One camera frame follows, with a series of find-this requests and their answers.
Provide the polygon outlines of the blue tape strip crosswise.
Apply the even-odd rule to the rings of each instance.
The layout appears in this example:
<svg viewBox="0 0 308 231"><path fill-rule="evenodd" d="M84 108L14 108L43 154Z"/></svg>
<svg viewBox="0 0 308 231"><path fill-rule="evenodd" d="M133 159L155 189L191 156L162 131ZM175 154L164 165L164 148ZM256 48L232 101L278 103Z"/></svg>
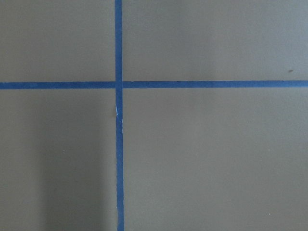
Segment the blue tape strip crosswise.
<svg viewBox="0 0 308 231"><path fill-rule="evenodd" d="M306 80L245 81L77 81L77 82L2 82L2 90L53 89L175 89L175 88L300 88Z"/></svg>

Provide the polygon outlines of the blue tape strip lengthwise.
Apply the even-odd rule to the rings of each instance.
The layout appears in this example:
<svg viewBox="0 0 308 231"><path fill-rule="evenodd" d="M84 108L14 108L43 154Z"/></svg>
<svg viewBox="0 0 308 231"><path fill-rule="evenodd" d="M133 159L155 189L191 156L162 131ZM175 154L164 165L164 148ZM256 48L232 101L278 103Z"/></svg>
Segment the blue tape strip lengthwise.
<svg viewBox="0 0 308 231"><path fill-rule="evenodd" d="M124 231L122 0L115 1L115 71L117 230Z"/></svg>

